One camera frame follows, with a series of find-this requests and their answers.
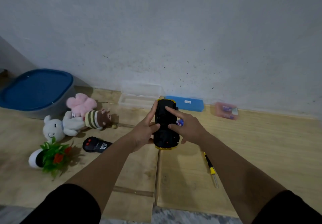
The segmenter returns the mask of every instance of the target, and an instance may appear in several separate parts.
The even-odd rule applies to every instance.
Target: black shirt
[[[26,223],[99,223],[101,212],[94,197],[74,184],[63,184],[23,221]],[[299,196],[286,190],[272,198],[258,213],[258,223],[322,223],[322,216]]]

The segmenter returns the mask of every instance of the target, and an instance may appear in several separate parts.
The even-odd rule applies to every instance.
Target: white plush toy
[[[53,119],[51,116],[46,116],[44,119],[45,125],[42,132],[48,142],[55,137],[56,142],[61,141],[65,135],[76,136],[79,131],[86,128],[82,117],[72,117],[72,112],[67,111],[63,120]]]

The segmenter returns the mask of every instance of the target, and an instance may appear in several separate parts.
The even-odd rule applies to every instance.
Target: forearm
[[[66,183],[73,183],[87,190],[97,201],[102,213],[123,165],[134,147],[128,135],[121,137]]]
[[[208,134],[200,143],[244,224],[251,223],[264,205],[285,188],[256,166]]]

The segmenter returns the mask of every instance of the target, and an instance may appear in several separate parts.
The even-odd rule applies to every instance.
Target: orange flower
[[[62,161],[62,159],[64,158],[64,155],[63,154],[55,154],[55,158],[54,158],[54,161],[53,163],[56,164],[56,163],[60,163]]]
[[[65,154],[68,154],[71,150],[71,147],[69,146],[68,148],[65,149]]]

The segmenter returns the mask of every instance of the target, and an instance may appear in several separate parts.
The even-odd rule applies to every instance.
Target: white pot
[[[32,168],[35,169],[42,169],[43,165],[42,165],[42,156],[43,156],[43,150],[42,149],[37,149],[35,152],[33,152],[30,156],[29,156],[29,160],[28,163]]]

